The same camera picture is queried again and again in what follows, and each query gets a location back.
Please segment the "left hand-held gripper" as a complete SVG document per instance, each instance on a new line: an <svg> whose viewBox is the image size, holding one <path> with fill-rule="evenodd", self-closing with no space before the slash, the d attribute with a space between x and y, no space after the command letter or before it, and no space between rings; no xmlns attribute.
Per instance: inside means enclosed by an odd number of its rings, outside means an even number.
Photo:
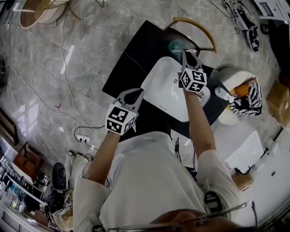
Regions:
<svg viewBox="0 0 290 232"><path fill-rule="evenodd" d="M125 134L135 124L136 112L139 110L144 94L145 91L142 88L132 88L121 92L108 108L105 117L105 128L118 135ZM127 109L114 105L117 102Z"/></svg>

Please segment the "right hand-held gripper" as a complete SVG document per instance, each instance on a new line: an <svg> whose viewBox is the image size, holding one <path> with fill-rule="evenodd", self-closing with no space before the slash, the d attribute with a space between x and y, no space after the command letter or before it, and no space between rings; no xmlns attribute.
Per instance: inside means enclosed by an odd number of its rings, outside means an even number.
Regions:
<svg viewBox="0 0 290 232"><path fill-rule="evenodd" d="M181 52L181 71L178 73L179 88L186 91L201 93L207 85L207 75L203 72L202 63L189 50L183 49Z"/></svg>

